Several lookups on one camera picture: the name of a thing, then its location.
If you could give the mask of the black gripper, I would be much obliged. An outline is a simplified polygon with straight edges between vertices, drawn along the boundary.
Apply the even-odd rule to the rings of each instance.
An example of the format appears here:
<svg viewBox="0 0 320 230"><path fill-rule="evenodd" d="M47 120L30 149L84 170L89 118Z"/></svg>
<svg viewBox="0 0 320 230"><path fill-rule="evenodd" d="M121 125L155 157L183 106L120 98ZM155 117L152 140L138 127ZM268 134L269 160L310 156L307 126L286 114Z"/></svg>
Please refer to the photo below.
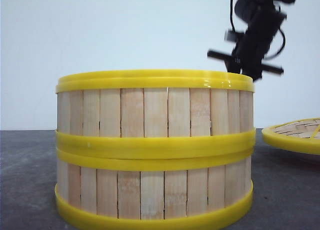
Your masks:
<svg viewBox="0 0 320 230"><path fill-rule="evenodd" d="M287 15L281 11L268 7L258 7L253 16L248 19L245 32L227 32L227 36L235 37L235 48L231 54L213 49L207 51L207 57L224 61L229 73L242 74L256 81L262 78L263 72L282 75L284 69L263 63L274 36L281 30Z"/></svg>

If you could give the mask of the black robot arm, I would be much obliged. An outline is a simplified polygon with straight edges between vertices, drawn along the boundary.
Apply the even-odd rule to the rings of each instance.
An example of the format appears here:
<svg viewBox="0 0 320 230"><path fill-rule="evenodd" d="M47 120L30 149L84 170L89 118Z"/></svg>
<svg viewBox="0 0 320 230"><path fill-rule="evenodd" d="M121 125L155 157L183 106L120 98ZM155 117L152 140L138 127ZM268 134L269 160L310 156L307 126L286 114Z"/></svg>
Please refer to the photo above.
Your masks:
<svg viewBox="0 0 320 230"><path fill-rule="evenodd" d="M251 77L253 81L262 78L264 71L277 75L283 74L281 67L263 64L279 55L279 49L273 55L267 56L276 33L282 33L281 24L287 15L277 8L275 1L293 4L296 0L237 0L230 4L230 15L237 15L247 24L244 32L234 28L225 33L225 40L234 42L235 48L231 54L208 50L207 57L222 60L229 73L242 74Z"/></svg>

